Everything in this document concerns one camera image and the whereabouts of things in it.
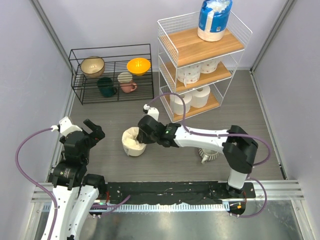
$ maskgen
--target toilet paper roll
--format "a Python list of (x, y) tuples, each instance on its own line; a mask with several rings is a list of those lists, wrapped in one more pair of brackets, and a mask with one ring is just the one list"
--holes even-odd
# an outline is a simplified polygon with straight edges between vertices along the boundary
[(210, 74), (210, 73), (214, 72), (217, 69), (218, 64), (220, 62), (221, 62), (220, 57), (203, 62), (202, 66), (201, 66), (201, 73), (202, 74)]
[[(183, 101), (185, 103), (185, 113), (188, 113), (190, 111), (192, 93), (187, 92), (187, 93), (181, 94), (180, 96), (183, 98)], [(173, 113), (177, 115), (184, 114), (184, 105), (181, 99), (175, 95), (170, 95), (170, 108), (173, 111)]]
[(186, 84), (194, 84), (200, 78), (202, 63), (193, 64), (179, 68), (177, 70), (177, 79)]
[(209, 86), (204, 86), (196, 90), (193, 90), (191, 92), (192, 93), (191, 106), (195, 108), (204, 107), (208, 102), (208, 97), (210, 92), (211, 91)]

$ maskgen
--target packaged toilet paper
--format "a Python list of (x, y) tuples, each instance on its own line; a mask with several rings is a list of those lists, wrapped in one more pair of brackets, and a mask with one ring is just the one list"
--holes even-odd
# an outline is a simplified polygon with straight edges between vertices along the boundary
[(216, 42), (223, 38), (232, 0), (205, 0), (199, 16), (198, 36), (208, 42)]

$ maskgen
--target mug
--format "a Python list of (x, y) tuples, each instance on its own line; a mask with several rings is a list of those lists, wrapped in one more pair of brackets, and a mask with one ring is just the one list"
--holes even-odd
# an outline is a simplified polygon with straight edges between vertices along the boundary
[(133, 81), (132, 74), (130, 72), (122, 72), (118, 75), (118, 82), (122, 91), (126, 94), (133, 92), (137, 89), (137, 84)]
[(126, 82), (126, 83), (120, 83), (120, 87), (122, 91), (124, 91), (126, 94), (133, 92), (137, 89), (137, 84), (133, 81)]
[(117, 88), (114, 87), (113, 81), (110, 77), (102, 77), (97, 82), (96, 85), (100, 93), (105, 98), (110, 98), (117, 93)]

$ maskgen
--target white cloth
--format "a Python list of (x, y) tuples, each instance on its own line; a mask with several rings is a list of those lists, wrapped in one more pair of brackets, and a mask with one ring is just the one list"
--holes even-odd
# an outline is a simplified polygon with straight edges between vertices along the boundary
[(146, 149), (146, 144), (138, 142), (138, 134), (138, 127), (130, 127), (129, 129), (125, 130), (122, 134), (123, 149), (128, 156), (140, 156), (144, 153)]

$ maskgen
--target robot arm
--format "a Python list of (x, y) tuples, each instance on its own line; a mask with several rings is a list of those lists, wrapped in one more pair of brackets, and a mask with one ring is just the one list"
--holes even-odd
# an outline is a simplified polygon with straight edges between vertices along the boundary
[(178, 123), (163, 125), (158, 122), (159, 111), (154, 107), (145, 105), (144, 112), (147, 115), (138, 123), (139, 134), (137, 140), (140, 143), (158, 143), (165, 148), (196, 147), (224, 154), (231, 167), (227, 190), (232, 197), (238, 197), (242, 194), (247, 175), (252, 172), (258, 144), (251, 138), (214, 137), (189, 133), (196, 132), (212, 135), (247, 134), (241, 127), (233, 125), (226, 130), (205, 130), (187, 127), (189, 129), (189, 132), (187, 132)]
[[(106, 191), (103, 176), (95, 174), (85, 176), (90, 149), (105, 137), (105, 133), (100, 126), (93, 124), (89, 119), (83, 123), (92, 130), (91, 133), (74, 125), (67, 116), (59, 121), (59, 125), (52, 126), (53, 131), (62, 134), (60, 142), (64, 146), (62, 160), (52, 174), (53, 194), (58, 203), (57, 218), (52, 233), (52, 239), (56, 240), (79, 239), (89, 209), (98, 195)], [(54, 212), (52, 204), (41, 240), (48, 239)]]

